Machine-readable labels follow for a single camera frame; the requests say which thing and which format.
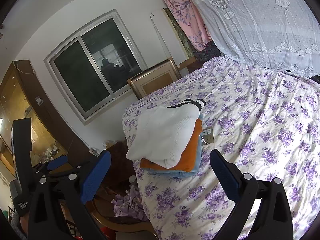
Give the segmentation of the aluminium sliding window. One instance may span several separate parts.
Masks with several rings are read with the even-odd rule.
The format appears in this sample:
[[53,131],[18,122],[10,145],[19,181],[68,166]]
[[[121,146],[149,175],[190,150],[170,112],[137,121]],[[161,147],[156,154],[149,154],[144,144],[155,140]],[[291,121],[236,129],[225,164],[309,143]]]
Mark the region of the aluminium sliding window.
[[44,62],[84,125],[129,91],[129,78],[147,69],[116,9],[75,31]]

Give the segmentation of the gold picture frame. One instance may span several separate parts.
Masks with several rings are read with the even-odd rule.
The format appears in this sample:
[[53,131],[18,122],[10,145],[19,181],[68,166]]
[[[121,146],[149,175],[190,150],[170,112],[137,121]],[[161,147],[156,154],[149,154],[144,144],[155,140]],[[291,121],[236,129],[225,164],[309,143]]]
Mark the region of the gold picture frame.
[[147,70],[129,78],[127,83],[138,99],[162,89],[181,78],[181,75],[170,57]]

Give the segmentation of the small paper tag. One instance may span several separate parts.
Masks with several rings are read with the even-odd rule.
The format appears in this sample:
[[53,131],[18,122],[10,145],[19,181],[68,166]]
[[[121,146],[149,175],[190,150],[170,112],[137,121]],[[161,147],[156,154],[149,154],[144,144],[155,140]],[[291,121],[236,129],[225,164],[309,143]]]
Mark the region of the small paper tag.
[[212,144],[214,142],[213,127],[210,126],[205,128],[201,133],[201,137],[202,137],[202,145]]

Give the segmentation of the brown wooden cabinet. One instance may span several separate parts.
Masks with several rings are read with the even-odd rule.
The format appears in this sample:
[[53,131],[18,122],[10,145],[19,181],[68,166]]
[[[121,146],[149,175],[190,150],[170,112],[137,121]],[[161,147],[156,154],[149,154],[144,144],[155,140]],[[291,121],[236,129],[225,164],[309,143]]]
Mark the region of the brown wooden cabinet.
[[31,119],[32,165],[66,155],[69,165],[89,161],[88,146],[72,131],[43,90],[30,61],[13,61],[1,80],[1,164],[15,174],[12,122]]

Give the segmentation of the purple crumpled cloth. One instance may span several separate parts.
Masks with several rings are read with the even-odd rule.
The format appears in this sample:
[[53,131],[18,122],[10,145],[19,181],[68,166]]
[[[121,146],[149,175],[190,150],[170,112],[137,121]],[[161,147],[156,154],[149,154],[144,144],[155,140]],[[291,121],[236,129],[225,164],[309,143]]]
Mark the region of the purple crumpled cloth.
[[142,198],[138,187],[131,185],[125,196],[116,194],[112,199],[113,211],[116,217],[132,217],[141,221],[148,221],[144,211]]

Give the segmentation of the white lace cover cloth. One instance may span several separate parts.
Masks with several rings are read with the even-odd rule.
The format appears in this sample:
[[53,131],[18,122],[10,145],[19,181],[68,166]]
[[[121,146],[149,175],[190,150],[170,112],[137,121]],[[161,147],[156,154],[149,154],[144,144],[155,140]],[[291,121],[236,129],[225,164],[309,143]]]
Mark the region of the white lace cover cloth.
[[236,60],[319,74],[319,22],[304,0],[192,0],[217,48]]

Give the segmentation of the orange folded garment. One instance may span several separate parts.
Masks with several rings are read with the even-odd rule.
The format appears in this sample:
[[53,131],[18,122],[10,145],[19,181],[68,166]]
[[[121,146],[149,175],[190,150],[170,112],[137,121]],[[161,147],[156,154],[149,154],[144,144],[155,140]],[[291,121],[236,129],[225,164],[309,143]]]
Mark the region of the orange folded garment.
[[201,137],[202,132],[202,120],[198,118],[195,122],[195,127],[191,139],[189,140],[186,148],[181,154],[180,161],[172,168],[164,168],[156,163],[153,163],[147,159],[142,159],[140,162],[140,168],[156,172],[156,173],[178,173],[178,172],[191,172],[196,165],[196,157],[201,150]]

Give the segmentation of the white sweater with black stripes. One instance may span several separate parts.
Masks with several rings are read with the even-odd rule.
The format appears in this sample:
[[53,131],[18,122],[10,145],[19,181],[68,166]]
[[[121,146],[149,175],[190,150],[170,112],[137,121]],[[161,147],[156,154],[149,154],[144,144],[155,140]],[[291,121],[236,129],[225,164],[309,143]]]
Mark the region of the white sweater with black stripes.
[[146,110],[138,119],[127,159],[144,158],[167,169],[176,166],[205,105],[203,99],[187,99],[175,106]]

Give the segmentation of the pink floral fabric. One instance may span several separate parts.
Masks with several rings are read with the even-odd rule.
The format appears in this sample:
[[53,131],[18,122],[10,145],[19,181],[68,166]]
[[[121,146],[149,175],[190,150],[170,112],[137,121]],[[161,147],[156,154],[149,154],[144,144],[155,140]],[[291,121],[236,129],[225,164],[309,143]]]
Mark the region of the pink floral fabric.
[[176,22],[197,51],[212,41],[206,25],[192,0],[164,0]]

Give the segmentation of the light blue folded garment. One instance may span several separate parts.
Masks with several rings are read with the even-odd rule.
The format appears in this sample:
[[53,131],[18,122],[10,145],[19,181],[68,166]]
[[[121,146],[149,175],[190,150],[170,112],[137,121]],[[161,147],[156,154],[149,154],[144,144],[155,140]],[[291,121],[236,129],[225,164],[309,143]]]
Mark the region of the light blue folded garment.
[[202,119],[203,116],[200,114],[199,118],[195,122],[195,128],[191,139],[189,140],[185,150],[182,152],[180,161],[176,166],[166,169],[147,159],[142,159],[140,162],[140,168],[156,175],[174,178],[186,178],[197,174],[201,161]]

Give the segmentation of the purple floral bedsheet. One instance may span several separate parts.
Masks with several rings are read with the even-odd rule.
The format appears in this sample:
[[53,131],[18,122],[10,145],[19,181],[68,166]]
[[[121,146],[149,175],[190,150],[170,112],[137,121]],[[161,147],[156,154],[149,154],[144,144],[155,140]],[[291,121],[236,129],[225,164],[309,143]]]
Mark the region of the purple floral bedsheet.
[[234,203],[209,163],[217,149],[259,180],[283,182],[300,239],[319,213],[319,84],[307,77],[215,57],[179,81],[133,103],[123,115],[128,144],[146,110],[203,99],[204,127],[214,141],[202,147],[199,172],[157,176],[133,163],[144,210],[159,239],[212,239]]

